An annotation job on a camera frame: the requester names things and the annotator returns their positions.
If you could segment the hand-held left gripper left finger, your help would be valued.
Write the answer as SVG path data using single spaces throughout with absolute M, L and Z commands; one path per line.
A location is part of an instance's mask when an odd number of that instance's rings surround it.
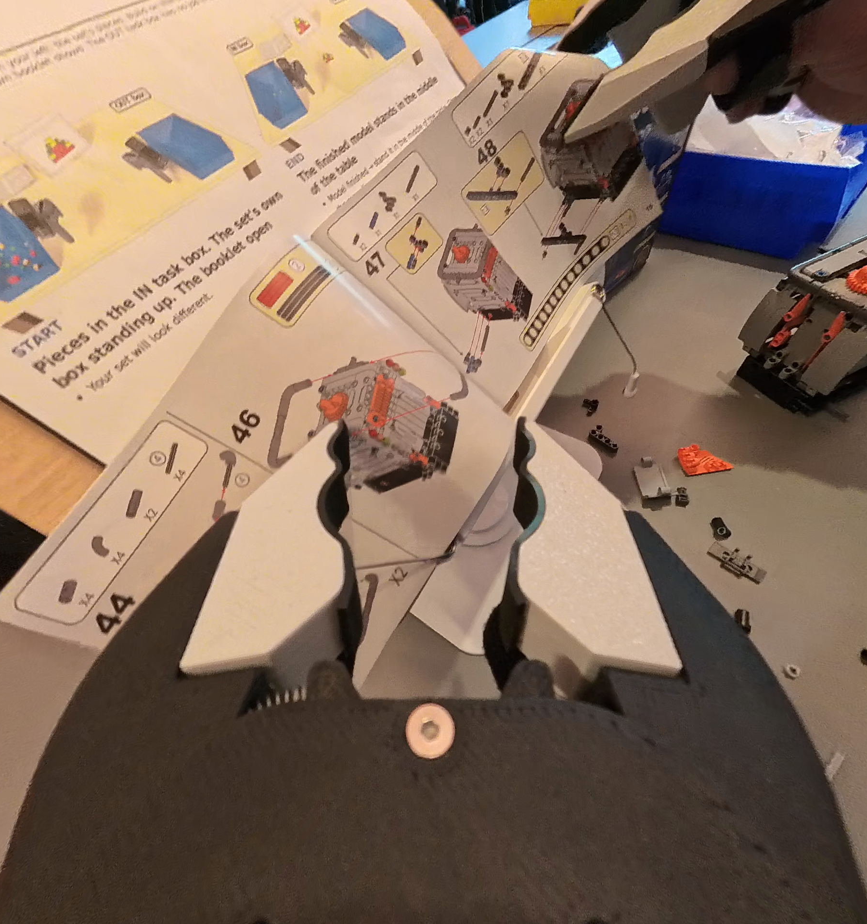
M 364 630 L 342 534 L 349 467 L 347 425 L 327 425 L 241 504 L 180 662 L 184 674 L 306 676 L 331 660 L 354 672 Z

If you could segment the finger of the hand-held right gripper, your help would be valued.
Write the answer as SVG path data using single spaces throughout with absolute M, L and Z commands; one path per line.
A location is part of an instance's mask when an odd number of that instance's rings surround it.
M 688 128 L 704 108 L 707 37 L 652 35 L 627 62 L 605 74 L 566 128 L 582 142 L 648 109 L 667 134 Z
M 560 52 L 598 54 L 612 43 L 620 54 L 634 54 L 661 26 L 682 15 L 695 1 L 589 1 L 558 41 Z

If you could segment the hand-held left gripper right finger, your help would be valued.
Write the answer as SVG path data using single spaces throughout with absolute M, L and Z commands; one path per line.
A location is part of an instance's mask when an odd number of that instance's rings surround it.
M 505 651 L 555 679 L 605 668 L 675 677 L 682 663 L 624 506 L 535 423 L 518 421 Z

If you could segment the white instruction booklet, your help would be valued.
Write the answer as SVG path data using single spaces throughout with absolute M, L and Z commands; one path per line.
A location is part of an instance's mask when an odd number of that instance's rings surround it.
M 511 544 L 464 526 L 601 313 L 635 229 L 633 118 L 566 128 L 611 70 L 511 50 L 367 190 L 244 283 L 124 452 L 0 594 L 0 629 L 93 653 L 211 526 L 325 426 L 349 434 L 343 531 L 363 681 L 409 612 L 460 651 Z

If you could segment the grey building-block robot model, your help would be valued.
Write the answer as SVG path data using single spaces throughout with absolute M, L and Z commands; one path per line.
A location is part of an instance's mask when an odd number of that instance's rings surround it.
M 801 262 L 764 295 L 738 335 L 737 377 L 810 415 L 867 387 L 867 235 Z

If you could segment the person's right hand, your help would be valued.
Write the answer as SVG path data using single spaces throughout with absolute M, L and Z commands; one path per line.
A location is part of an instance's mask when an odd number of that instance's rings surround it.
M 831 1 L 797 21 L 792 60 L 807 74 L 797 96 L 843 124 L 867 123 L 867 1 Z

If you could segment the yellow parts bin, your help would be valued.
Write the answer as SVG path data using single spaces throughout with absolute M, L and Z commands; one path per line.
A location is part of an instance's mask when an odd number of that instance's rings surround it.
M 578 17 L 586 1 L 531 0 L 528 16 L 532 28 L 569 26 Z

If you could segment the clear plastic parts bags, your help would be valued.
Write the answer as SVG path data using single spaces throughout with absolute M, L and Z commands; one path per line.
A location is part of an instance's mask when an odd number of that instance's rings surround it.
M 696 154 L 724 155 L 825 167 L 855 167 L 867 135 L 820 117 L 794 98 L 774 115 L 728 121 L 712 101 L 698 115 L 687 148 Z

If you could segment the grey curved panel part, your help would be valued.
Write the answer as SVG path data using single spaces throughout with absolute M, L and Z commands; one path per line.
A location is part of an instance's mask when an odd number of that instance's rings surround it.
M 672 487 L 660 464 L 652 456 L 642 456 L 633 468 L 636 487 L 643 502 L 672 502 L 687 507 L 690 499 L 685 487 Z

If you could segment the blue plastic bin with bags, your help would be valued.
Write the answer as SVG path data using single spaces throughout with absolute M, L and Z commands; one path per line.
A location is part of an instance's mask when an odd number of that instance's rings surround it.
M 867 124 L 842 126 L 867 135 Z M 659 230 L 672 237 L 790 260 L 823 243 L 867 188 L 867 147 L 855 167 L 825 167 L 696 154 L 688 139 L 660 166 Z

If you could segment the orange wedge panel part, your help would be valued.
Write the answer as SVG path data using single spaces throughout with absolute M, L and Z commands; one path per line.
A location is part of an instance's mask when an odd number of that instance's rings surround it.
M 730 471 L 734 465 L 697 444 L 678 447 L 676 450 L 678 465 L 687 477 Z

